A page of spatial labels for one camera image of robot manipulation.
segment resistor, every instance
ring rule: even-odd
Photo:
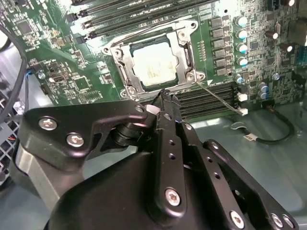
[[[278,35],[280,35],[282,32],[282,26],[279,24],[279,22],[276,22],[275,24],[275,32],[278,33]]]

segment black cable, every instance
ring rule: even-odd
[[[0,124],[2,124],[4,122],[4,120],[6,119],[6,117],[8,116],[11,109],[13,108],[14,103],[16,102],[18,95],[20,93],[21,86],[23,85],[24,74],[25,74],[26,69],[27,69],[27,57],[25,55],[25,51],[24,51],[23,47],[20,45],[20,43],[17,41],[17,39],[1,24],[0,24],[0,30],[15,45],[15,47],[17,48],[17,50],[20,54],[21,60],[22,60],[21,65],[20,65],[20,69],[19,69],[19,73],[18,73],[16,82],[14,84],[11,96],[8,99],[4,109],[2,110],[2,113],[0,114]]]
[[[4,50],[6,50],[8,47],[10,47],[11,43],[12,43],[11,40],[9,38],[7,38],[4,45],[2,47],[0,47],[0,53],[3,52]]]
[[[266,144],[266,145],[274,145],[274,144],[279,144],[280,142],[287,141],[291,137],[295,135],[295,128],[294,125],[288,120],[287,117],[279,113],[277,110],[275,110],[273,107],[268,106],[266,108],[268,111],[270,111],[272,114],[274,114],[278,119],[280,119],[282,122],[284,122],[288,126],[288,134],[284,136],[283,138],[277,139],[277,140],[265,140],[262,138],[257,137],[255,139],[256,142]],[[245,135],[251,134],[251,131],[249,131],[246,127],[241,126],[239,128]]]

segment black plastic part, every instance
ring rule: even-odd
[[[47,161],[55,168],[75,171],[82,167],[85,158],[92,151],[100,151],[94,146],[95,134],[102,133],[100,143],[107,138],[112,128],[122,123],[141,123],[147,118],[147,112],[138,112],[134,101],[122,101],[101,104],[84,104],[54,108],[39,108],[28,111],[18,132],[23,148]],[[48,131],[38,122],[42,118],[51,118],[58,124]],[[69,134],[76,133],[83,137],[84,144],[72,147],[66,142]]]

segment cpu socket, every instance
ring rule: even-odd
[[[124,83],[120,96],[137,101],[204,80],[205,74],[195,70],[190,38],[198,26],[195,20],[176,20],[117,36],[103,46]]]

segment green circuit board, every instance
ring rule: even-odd
[[[243,79],[241,83],[248,86],[251,110],[259,109],[263,100],[259,95],[261,82],[265,82],[270,89],[265,99],[273,98],[277,104],[299,101],[304,95],[303,91],[295,90],[291,80],[292,71],[297,68],[300,46],[288,40],[288,25],[297,18],[297,3],[292,7],[280,5],[279,9],[270,11],[267,0],[173,0],[160,1],[160,5],[157,0],[123,0],[104,8],[99,7],[113,1],[74,2],[0,2],[1,20],[23,44],[28,65],[34,69],[42,90],[55,106],[126,100],[121,96],[125,87],[114,59],[104,54],[101,47],[118,35],[183,17],[195,20],[199,25],[190,39],[195,69],[206,75],[201,82],[203,86],[236,81],[240,75]],[[147,8],[139,7],[138,10],[124,13],[144,3],[147,3]],[[174,4],[185,4],[186,7],[167,12]],[[90,12],[89,15],[81,17],[80,12],[86,10]],[[121,11],[122,16],[108,19],[108,15]],[[159,14],[155,19],[148,17],[146,21],[125,24],[131,18],[160,11],[166,13]],[[78,19],[70,21],[67,15],[78,15]],[[244,28],[236,23],[239,16],[248,20]],[[95,23],[86,27],[88,21]],[[275,31],[277,27],[280,27],[280,31],[276,40],[265,36],[266,31]],[[237,33],[242,29],[247,32],[247,37],[239,39]],[[87,40],[80,43],[80,37]],[[221,48],[215,43],[218,40],[223,40]],[[237,46],[242,43],[248,48],[243,54],[237,51]],[[292,44],[293,50],[289,53],[282,51],[279,47],[281,43]],[[217,64],[214,52],[221,49],[223,54]],[[248,64],[238,65],[240,58],[246,59]],[[275,74],[280,76],[278,80],[274,79]],[[197,88],[193,84],[178,92]]]

